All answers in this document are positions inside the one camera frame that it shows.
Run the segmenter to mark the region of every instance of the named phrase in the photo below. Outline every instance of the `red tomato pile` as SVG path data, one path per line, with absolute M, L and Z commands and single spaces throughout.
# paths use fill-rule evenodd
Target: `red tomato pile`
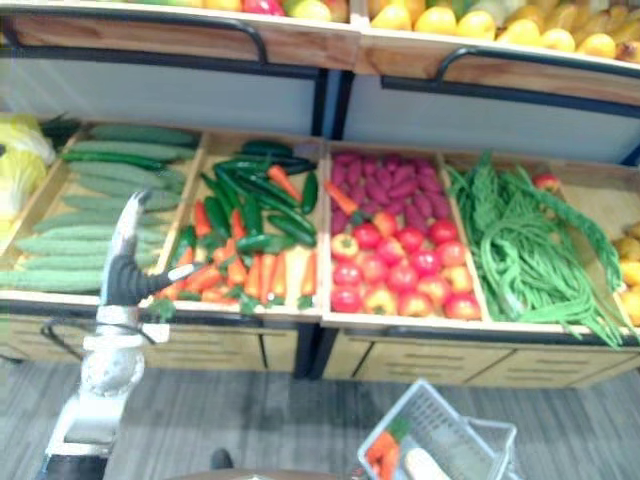
M 480 319 L 467 250 L 428 160 L 338 154 L 331 182 L 370 216 L 354 225 L 332 201 L 334 311 Z

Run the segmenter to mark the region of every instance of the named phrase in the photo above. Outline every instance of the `green cucumber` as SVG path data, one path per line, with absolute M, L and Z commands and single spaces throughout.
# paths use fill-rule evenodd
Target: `green cucumber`
M 162 143 L 166 145 L 194 145 L 198 140 L 196 135 L 181 130 L 145 125 L 97 125 L 89 130 L 89 135 L 99 140 Z

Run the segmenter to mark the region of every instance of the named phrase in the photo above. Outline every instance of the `orange carrot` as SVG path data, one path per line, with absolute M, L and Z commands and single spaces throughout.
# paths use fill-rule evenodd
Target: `orange carrot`
M 298 189 L 293 185 L 293 183 L 291 183 L 291 180 L 289 180 L 289 177 L 287 176 L 287 172 L 280 165 L 273 165 L 272 167 L 269 167 L 267 175 L 271 180 L 273 180 L 273 183 L 295 198 L 297 202 L 302 201 L 302 195 L 300 195 Z
M 271 283 L 276 265 L 276 256 L 272 253 L 262 255 L 262 265 L 260 269 L 260 303 L 266 305 L 271 293 Z
M 253 298 L 260 298 L 260 265 L 262 259 L 260 255 L 253 257 L 253 263 L 249 268 L 249 273 L 244 282 L 244 293 Z
M 324 189 L 327 191 L 329 196 L 336 201 L 340 210 L 346 213 L 347 216 L 350 217 L 358 211 L 358 204 L 345 195 L 342 190 L 331 183 L 330 180 L 324 182 Z
M 238 240 L 246 234 L 247 231 L 242 223 L 242 214 L 240 213 L 240 210 L 234 208 L 233 212 L 231 212 L 231 236 L 234 240 Z

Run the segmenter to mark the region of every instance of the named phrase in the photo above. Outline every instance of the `carrot in basket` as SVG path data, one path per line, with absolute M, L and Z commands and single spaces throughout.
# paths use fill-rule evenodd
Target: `carrot in basket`
M 302 195 L 291 183 L 291 180 L 289 180 L 284 168 L 280 165 L 273 165 L 272 167 L 269 167 L 269 170 L 267 170 L 267 175 L 271 180 L 273 180 L 273 183 L 295 198 L 298 203 L 302 202 Z

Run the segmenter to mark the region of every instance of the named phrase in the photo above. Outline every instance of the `wooden crate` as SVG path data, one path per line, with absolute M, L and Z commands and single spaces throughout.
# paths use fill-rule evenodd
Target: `wooden crate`
M 555 93 L 640 106 L 640 65 L 548 49 L 510 46 L 471 38 L 372 28 L 367 0 L 351 9 L 362 32 L 355 72 L 433 78 L 442 61 L 460 47 L 480 46 L 497 52 L 526 52 L 541 58 L 581 62 L 582 68 L 468 55 L 455 61 L 446 81 Z M 610 67 L 628 76 L 589 71 Z
M 55 11 L 56 15 L 11 15 L 13 29 L 23 44 L 257 60 L 256 45 L 247 34 L 189 24 L 230 20 L 257 31 L 270 63 L 344 70 L 351 69 L 355 62 L 360 37 L 350 23 L 124 2 L 56 0 L 46 3 L 47 10 Z M 41 2 L 31 0 L 21 1 L 19 5 L 23 8 L 42 6 Z M 74 16 L 78 10 L 97 11 L 100 17 Z M 114 18 L 141 14 L 166 21 Z

